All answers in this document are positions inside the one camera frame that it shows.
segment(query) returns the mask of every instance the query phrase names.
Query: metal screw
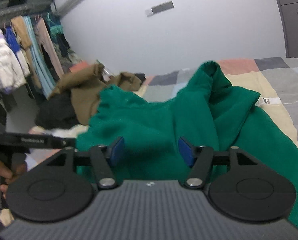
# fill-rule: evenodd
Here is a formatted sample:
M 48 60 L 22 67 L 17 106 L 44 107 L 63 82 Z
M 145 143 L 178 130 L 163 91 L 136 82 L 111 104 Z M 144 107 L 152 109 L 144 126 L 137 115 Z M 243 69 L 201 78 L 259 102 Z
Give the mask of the metal screw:
M 150 182 L 146 183 L 146 185 L 147 185 L 148 187 L 152 187 L 152 186 L 155 185 L 155 183 L 154 183 L 153 181 L 150 181 Z
M 113 178 L 103 178 L 99 181 L 100 185 L 103 187 L 110 187 L 116 183 Z
M 187 179 L 187 184 L 192 187 L 197 187 L 202 184 L 202 180 L 198 178 L 190 178 L 190 179 Z

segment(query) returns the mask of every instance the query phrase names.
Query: gray ribbed surface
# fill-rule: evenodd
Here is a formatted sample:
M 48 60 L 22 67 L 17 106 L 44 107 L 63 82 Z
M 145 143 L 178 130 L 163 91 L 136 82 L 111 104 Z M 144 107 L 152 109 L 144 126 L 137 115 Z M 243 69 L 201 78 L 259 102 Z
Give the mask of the gray ribbed surface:
M 202 192 L 177 181 L 125 181 L 101 191 L 88 209 L 54 224 L 16 220 L 0 233 L 5 240 L 194 240 L 298 239 L 286 220 L 267 225 L 239 223 L 215 211 Z

